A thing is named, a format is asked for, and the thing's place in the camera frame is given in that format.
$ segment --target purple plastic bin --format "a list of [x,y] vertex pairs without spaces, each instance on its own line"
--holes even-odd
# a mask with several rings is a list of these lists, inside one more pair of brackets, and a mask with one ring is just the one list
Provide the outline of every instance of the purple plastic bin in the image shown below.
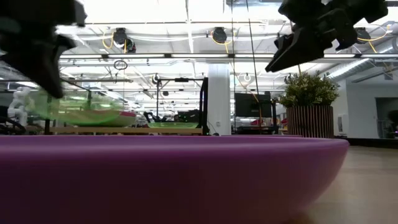
[[340,139],[0,137],[0,223],[281,223],[316,200]]

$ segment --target metal frame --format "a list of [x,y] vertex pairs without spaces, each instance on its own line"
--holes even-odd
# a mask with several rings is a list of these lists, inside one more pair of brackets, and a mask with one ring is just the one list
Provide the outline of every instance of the metal frame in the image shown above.
[[189,82],[189,81],[203,81],[200,94],[199,94],[199,125],[202,128],[202,135],[208,135],[209,129],[207,126],[207,114],[208,114],[208,83],[209,79],[206,78],[158,78],[156,82],[156,116],[159,115],[159,92],[163,89],[160,87],[160,82],[166,81],[166,86],[169,82]]

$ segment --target ceiling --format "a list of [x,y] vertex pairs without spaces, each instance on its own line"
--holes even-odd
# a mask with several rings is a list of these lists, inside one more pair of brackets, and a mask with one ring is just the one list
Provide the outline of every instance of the ceiling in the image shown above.
[[[254,49],[256,54],[273,54],[277,48],[274,39],[278,32],[288,34],[291,31],[289,20],[280,15],[277,10],[281,1],[257,1],[251,2],[249,13],[246,5],[236,3],[231,8],[225,0],[79,0],[84,4],[88,15],[86,27],[58,26],[57,32],[75,40],[77,47],[65,52],[65,55],[80,54],[123,54],[123,48],[111,45],[111,34],[115,28],[126,28],[127,35],[134,41],[137,54],[175,53],[175,54],[251,54]],[[389,33],[384,38],[372,42],[376,48],[383,42],[390,40],[398,26],[395,17],[398,8],[390,7],[389,15],[368,24],[365,20],[356,26],[366,27],[372,38],[383,36],[386,24],[389,22]],[[234,44],[215,44],[211,38],[211,32],[215,27],[224,27],[229,40],[234,33]],[[356,44],[354,47],[342,52],[334,50],[338,43],[333,43],[333,48],[328,49],[328,54],[355,54],[358,52],[370,52],[368,44]],[[81,82],[81,85],[96,85],[100,88],[114,89],[115,94],[130,102],[138,103],[141,107],[135,110],[152,110],[156,107],[156,92],[143,90],[155,89],[152,78],[157,74],[160,78],[201,78],[208,75],[208,65],[211,62],[202,60],[175,60],[172,58],[127,59],[129,65],[123,71],[113,68],[114,60],[63,60],[60,61],[61,74],[64,78],[76,78],[82,80],[110,80],[118,82]],[[234,86],[242,90],[255,88],[254,64],[250,61],[236,62],[233,73],[231,66],[231,88]],[[304,63],[301,71],[315,73],[317,70],[325,72],[338,65],[337,63]],[[258,86],[260,89],[283,89],[284,77],[290,73],[297,73],[298,67],[288,68],[277,73],[267,73],[264,68],[267,62],[256,62]],[[190,110],[198,107],[198,92],[200,82],[174,83],[170,82],[164,90],[170,91],[169,96],[161,96],[166,105],[173,105],[172,111]],[[162,113],[169,113],[169,108],[164,108]]]

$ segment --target ductwork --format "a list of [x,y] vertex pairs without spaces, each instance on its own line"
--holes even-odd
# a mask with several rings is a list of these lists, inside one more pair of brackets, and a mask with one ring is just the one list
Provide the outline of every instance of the ductwork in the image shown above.
[[[394,54],[397,53],[398,47],[393,47],[396,46],[396,42],[394,39],[387,40],[383,42],[382,44],[379,44],[376,46],[376,51],[379,54]],[[363,54],[373,54],[373,50],[367,50],[365,52],[362,52]],[[365,70],[368,70],[370,68],[376,67],[376,63],[373,59],[370,58],[364,58],[361,60],[357,60],[355,62],[351,62],[348,64],[340,64],[337,65],[323,73],[321,73],[321,76],[327,75],[329,78],[333,79],[334,81],[339,81],[343,80],[345,78],[348,78],[352,75],[358,74],[359,72],[363,72]]]

